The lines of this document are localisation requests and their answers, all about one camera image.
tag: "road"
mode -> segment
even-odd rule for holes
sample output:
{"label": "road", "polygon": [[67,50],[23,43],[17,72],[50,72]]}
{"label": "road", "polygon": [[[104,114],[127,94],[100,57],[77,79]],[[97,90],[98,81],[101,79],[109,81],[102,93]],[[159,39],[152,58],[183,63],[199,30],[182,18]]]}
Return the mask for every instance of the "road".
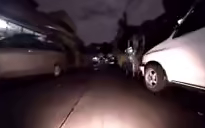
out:
{"label": "road", "polygon": [[155,95],[116,70],[16,80],[0,86],[0,128],[205,127],[196,96]]}

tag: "night sky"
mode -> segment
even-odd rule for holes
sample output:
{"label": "night sky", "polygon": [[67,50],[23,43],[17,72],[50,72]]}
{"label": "night sky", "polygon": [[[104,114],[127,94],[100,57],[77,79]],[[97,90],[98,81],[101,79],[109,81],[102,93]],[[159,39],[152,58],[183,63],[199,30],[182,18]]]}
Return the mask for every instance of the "night sky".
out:
{"label": "night sky", "polygon": [[65,10],[86,44],[111,41],[117,21],[127,8],[128,23],[140,25],[164,13],[162,0],[36,0],[39,10]]}

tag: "silver car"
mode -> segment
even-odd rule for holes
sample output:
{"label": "silver car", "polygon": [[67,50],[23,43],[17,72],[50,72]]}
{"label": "silver car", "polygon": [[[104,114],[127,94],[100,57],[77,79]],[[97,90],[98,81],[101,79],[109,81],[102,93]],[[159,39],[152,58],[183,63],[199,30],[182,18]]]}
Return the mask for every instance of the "silver car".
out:
{"label": "silver car", "polygon": [[205,90],[205,1],[178,23],[167,40],[143,57],[145,83],[153,92],[167,82]]}
{"label": "silver car", "polygon": [[19,34],[0,39],[0,78],[54,73],[67,68],[64,50],[43,37]]}

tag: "car wheel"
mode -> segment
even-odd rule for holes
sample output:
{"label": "car wheel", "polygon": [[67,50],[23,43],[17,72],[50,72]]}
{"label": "car wheel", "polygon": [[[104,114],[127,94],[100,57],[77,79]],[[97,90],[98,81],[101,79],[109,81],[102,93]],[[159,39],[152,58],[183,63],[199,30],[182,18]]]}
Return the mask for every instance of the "car wheel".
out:
{"label": "car wheel", "polygon": [[61,74],[62,74],[62,68],[61,68],[60,65],[56,64],[56,65],[54,66],[54,76],[55,76],[55,77],[58,77],[58,76],[60,76]]}
{"label": "car wheel", "polygon": [[167,85],[166,73],[158,64],[146,66],[144,80],[146,87],[152,92],[160,92]]}

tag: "hubcap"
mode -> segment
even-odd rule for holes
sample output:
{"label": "hubcap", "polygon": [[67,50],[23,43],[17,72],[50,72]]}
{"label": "hubcap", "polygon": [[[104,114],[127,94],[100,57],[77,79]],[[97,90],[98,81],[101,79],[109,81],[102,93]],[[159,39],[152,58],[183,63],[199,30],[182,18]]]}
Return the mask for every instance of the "hubcap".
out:
{"label": "hubcap", "polygon": [[157,79],[157,73],[153,69],[148,69],[146,71],[145,80],[147,85],[149,85],[150,88],[154,88],[157,85],[158,79]]}
{"label": "hubcap", "polygon": [[59,76],[60,74],[61,74],[61,68],[60,68],[60,66],[55,66],[54,75],[55,75],[55,76]]}

